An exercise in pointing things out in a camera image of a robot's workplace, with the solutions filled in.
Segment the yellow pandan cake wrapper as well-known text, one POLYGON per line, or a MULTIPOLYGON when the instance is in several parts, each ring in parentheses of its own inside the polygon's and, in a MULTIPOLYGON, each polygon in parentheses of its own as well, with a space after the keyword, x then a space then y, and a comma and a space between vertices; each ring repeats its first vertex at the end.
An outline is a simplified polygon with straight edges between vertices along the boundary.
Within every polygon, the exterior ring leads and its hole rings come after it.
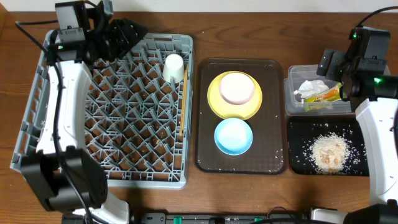
POLYGON ((330 88, 323 93, 315 95, 313 97, 304 99, 305 103, 320 103, 320 102, 330 102, 330 101, 338 101, 341 100, 340 96, 340 88, 343 85, 341 83, 337 83, 333 88, 330 88))

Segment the white tissue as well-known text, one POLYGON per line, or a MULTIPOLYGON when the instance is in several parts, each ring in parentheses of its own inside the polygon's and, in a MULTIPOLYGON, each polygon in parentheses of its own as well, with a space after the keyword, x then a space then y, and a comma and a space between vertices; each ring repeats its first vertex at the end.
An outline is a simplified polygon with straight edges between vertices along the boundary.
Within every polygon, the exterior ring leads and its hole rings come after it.
POLYGON ((305 80, 298 90, 294 91, 294 95, 300 94, 301 99, 307 99, 329 90, 322 80, 305 80))

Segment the cream plastic cup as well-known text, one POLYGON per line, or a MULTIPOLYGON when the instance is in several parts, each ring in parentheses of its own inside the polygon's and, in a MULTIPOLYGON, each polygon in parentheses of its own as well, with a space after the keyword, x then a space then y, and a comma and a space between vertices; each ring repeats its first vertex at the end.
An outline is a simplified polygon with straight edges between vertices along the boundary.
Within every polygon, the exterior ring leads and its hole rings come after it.
POLYGON ((170 54, 164 62, 162 76, 165 81, 179 83, 184 78, 184 62, 183 58, 178 54, 170 54))

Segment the pink plastic bowl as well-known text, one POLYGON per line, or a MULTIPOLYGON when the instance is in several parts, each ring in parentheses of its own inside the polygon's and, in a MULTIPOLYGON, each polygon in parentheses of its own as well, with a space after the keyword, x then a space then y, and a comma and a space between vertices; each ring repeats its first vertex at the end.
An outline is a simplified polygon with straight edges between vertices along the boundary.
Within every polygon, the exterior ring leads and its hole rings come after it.
POLYGON ((232 105, 243 105, 254 96, 254 82, 245 73, 229 73, 221 79, 219 93, 226 102, 232 105))

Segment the light blue rice bowl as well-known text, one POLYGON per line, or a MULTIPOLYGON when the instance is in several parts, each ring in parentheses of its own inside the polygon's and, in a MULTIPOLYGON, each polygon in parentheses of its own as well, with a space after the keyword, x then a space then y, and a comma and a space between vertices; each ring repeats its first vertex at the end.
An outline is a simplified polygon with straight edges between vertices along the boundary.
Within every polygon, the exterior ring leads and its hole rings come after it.
POLYGON ((253 139, 251 127, 238 118, 222 120, 214 131, 217 148, 230 156, 244 154, 251 147, 253 139))

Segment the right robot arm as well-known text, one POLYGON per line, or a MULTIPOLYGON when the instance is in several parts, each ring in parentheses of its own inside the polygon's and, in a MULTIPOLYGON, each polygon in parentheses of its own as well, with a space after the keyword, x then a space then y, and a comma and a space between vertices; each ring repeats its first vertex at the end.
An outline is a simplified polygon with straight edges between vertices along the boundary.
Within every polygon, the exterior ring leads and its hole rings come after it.
POLYGON ((397 77, 386 70, 379 52, 323 53, 317 75, 343 84, 363 134, 370 197, 368 207, 354 212, 313 209, 313 223, 397 223, 397 77))

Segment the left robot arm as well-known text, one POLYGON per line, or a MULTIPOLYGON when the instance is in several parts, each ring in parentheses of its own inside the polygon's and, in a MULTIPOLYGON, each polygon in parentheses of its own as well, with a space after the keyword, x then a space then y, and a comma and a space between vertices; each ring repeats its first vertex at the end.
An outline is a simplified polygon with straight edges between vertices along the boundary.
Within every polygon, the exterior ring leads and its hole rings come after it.
POLYGON ((111 1, 59 2, 55 11, 59 27, 41 46, 50 82, 45 124, 21 173, 50 212, 83 223, 129 223, 128 203, 109 192, 104 169, 86 151, 85 105, 96 61, 124 57, 147 28, 115 19, 111 1))

